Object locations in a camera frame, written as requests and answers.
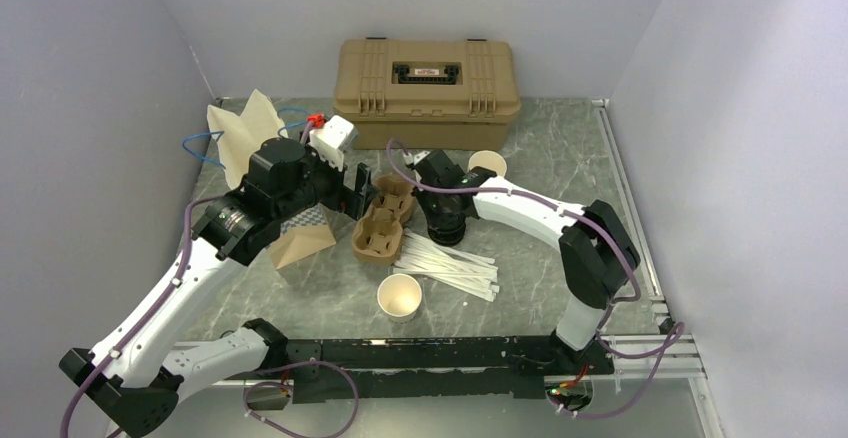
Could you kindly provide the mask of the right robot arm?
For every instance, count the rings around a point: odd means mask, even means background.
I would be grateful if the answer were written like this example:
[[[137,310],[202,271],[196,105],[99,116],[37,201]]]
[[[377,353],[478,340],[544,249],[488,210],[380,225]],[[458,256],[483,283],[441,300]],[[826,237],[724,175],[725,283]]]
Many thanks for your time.
[[[590,343],[611,312],[619,290],[634,282],[641,257],[612,206],[557,201],[512,184],[478,166],[468,171],[442,150],[403,155],[419,178],[414,194],[428,236],[454,246],[469,218],[507,225],[559,252],[570,296],[551,346],[557,369],[574,373],[590,357]]]

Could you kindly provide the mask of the white paper cup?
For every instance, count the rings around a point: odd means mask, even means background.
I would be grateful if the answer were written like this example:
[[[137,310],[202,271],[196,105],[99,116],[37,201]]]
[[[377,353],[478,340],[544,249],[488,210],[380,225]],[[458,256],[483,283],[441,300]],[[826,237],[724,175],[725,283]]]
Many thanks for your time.
[[[395,323],[407,323],[418,312],[423,291],[418,280],[407,274],[392,274],[378,286],[377,303]]]

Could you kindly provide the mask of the paper bag with blue handles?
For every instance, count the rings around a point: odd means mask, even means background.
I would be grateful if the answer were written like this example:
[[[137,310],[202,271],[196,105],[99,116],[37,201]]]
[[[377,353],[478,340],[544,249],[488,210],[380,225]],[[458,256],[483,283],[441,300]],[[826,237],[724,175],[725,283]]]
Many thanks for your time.
[[[192,267],[203,257],[214,265],[247,266],[280,240],[286,222],[320,204],[308,177],[310,164],[321,159],[307,143],[311,130],[290,136],[258,90],[240,113],[209,106],[207,122],[221,135],[218,157],[227,188],[189,205],[180,265]]]

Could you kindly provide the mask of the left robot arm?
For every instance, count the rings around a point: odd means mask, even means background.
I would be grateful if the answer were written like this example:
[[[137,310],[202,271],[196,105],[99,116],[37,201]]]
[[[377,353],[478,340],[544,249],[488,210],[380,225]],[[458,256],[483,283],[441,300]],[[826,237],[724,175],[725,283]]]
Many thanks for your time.
[[[279,375],[291,364],[287,337],[263,319],[180,353],[174,344],[194,315],[281,234],[282,225],[322,205],[360,218],[376,197],[372,172],[359,164],[353,187],[346,167],[315,142],[271,138],[250,156],[246,173],[226,194],[184,217],[181,253],[137,308],[90,349],[73,348],[61,370],[129,437],[161,426],[177,405],[226,378]]]

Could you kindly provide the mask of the brown pulp cup carrier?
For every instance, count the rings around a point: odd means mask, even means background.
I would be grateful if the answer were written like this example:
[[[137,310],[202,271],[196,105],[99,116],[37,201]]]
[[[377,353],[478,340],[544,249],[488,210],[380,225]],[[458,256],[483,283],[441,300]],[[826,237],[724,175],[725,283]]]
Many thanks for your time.
[[[364,263],[391,265],[400,255],[404,225],[416,205],[413,185],[397,174],[377,177],[378,194],[352,233],[354,257]]]

